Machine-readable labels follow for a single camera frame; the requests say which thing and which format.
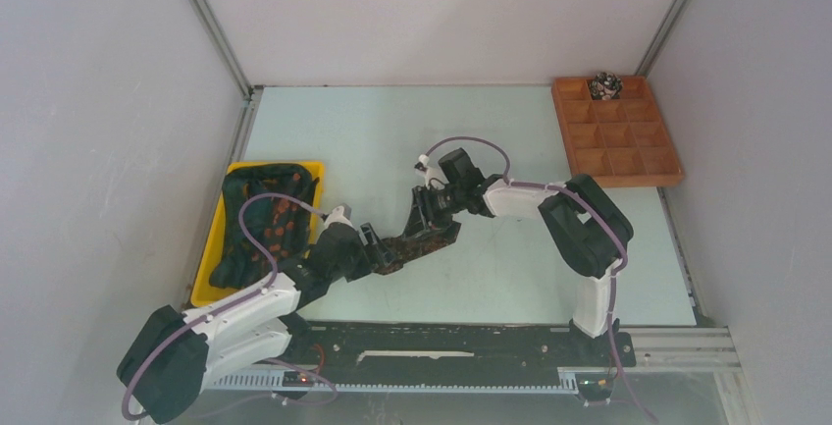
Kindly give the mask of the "dark key-patterned tie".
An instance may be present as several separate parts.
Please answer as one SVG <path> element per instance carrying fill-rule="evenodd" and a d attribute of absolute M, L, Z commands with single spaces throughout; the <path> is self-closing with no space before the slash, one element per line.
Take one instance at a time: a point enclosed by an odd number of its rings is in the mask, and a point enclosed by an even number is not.
<path fill-rule="evenodd" d="M 461 229 L 458 222 L 447 228 L 432 231 L 420 239 L 405 240 L 403 236 L 382 239 L 384 246 L 391 250 L 392 261 L 379 264 L 373 272 L 382 276 L 401 270 L 406 264 L 454 244 Z"/>

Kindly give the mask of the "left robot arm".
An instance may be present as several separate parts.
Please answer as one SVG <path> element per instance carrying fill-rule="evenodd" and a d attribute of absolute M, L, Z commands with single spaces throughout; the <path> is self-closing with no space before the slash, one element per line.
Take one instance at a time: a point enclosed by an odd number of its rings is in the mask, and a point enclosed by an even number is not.
<path fill-rule="evenodd" d="M 305 253 L 277 263 L 251 286 L 201 308 L 155 310 L 117 368 L 126 386 L 123 415 L 167 423 L 214 380 L 267 358 L 298 362 L 310 349 L 297 310 L 338 280 L 354 281 L 402 265 L 371 225 L 329 225 Z"/>

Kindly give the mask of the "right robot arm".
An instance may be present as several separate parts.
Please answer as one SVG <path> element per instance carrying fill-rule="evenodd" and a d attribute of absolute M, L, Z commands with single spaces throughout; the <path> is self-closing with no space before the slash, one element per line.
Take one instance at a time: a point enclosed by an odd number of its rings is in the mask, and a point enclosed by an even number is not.
<path fill-rule="evenodd" d="M 566 264 L 582 281 L 571 320 L 574 357 L 595 364 L 610 350 L 607 331 L 615 323 L 613 279 L 627 261 L 634 229 L 589 175 L 562 184 L 533 184 L 505 175 L 485 176 L 458 148 L 432 166 L 423 154 L 415 166 L 424 182 L 412 191 L 402 234 L 390 239 L 395 267 L 455 243 L 456 214 L 541 221 Z"/>

